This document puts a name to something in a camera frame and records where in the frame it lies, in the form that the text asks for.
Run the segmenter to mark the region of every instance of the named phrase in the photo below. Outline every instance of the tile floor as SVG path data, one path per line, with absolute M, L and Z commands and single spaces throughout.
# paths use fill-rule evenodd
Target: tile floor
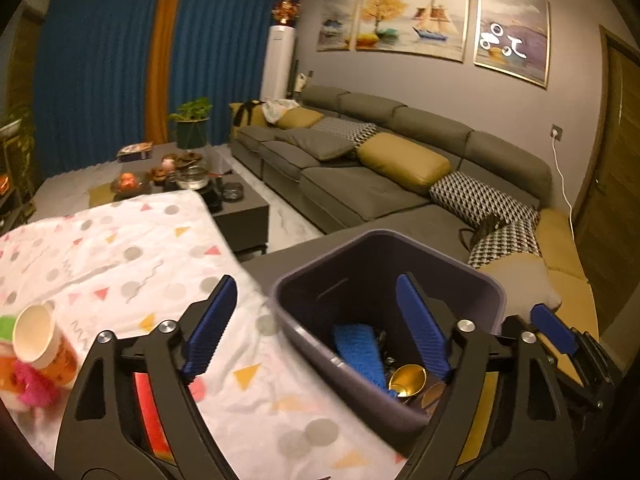
M 215 149 L 226 158 L 234 171 L 269 203 L 270 253 L 322 236 L 322 233 L 313 224 L 235 159 L 227 145 L 217 146 Z M 37 211 L 31 217 L 30 222 L 53 216 L 69 215 L 87 209 L 89 190 L 92 187 L 110 182 L 121 171 L 121 163 L 106 162 L 47 179 L 34 198 Z

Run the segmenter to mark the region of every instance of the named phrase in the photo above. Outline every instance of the silver bolt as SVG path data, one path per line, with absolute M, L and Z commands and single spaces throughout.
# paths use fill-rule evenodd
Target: silver bolt
M 168 334 L 169 332 L 173 332 L 177 326 L 178 324 L 175 321 L 169 319 L 160 323 L 158 325 L 158 330 L 163 334 Z
M 520 337 L 525 343 L 532 344 L 536 342 L 536 335 L 531 332 L 524 331 Z
M 98 343 L 108 343 L 109 341 L 111 341 L 111 339 L 113 339 L 113 332 L 110 332 L 109 330 L 103 330 L 98 334 L 97 339 Z
M 473 332 L 476 329 L 476 324 L 468 319 L 461 319 L 458 322 L 458 329 L 462 332 Z

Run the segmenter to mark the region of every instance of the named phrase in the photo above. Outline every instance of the orange curtain panel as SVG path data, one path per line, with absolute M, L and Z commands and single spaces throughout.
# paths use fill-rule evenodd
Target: orange curtain panel
M 145 140 L 167 142 L 171 47 L 180 0 L 158 0 L 146 70 Z

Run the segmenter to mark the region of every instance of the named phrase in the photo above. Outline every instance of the gray bin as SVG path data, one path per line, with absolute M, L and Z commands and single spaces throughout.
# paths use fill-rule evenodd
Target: gray bin
M 499 333 L 506 298 L 502 287 L 475 269 L 394 231 L 371 230 L 280 278 L 271 308 L 282 329 L 322 378 L 382 439 L 407 450 L 428 417 L 369 383 L 337 355 L 336 324 L 366 323 L 385 330 L 397 364 L 422 360 L 396 305 L 396 279 L 412 272 L 430 298 L 458 319 Z

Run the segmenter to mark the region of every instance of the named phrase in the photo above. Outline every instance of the blue gripper pad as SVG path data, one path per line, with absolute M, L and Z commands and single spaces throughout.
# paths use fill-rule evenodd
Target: blue gripper pad
M 545 304 L 539 303 L 531 309 L 531 323 L 551 341 L 558 351 L 574 355 L 578 349 L 573 332 Z
M 447 361 L 447 339 L 406 274 L 396 281 L 396 303 L 409 327 L 424 367 L 445 381 L 451 372 Z
M 364 324 L 335 325 L 334 341 L 338 354 L 369 382 L 389 392 L 373 328 Z
M 182 354 L 186 359 L 182 373 L 195 377 L 207 371 L 237 301 L 236 280 L 229 276 L 213 297 L 191 337 L 182 346 Z

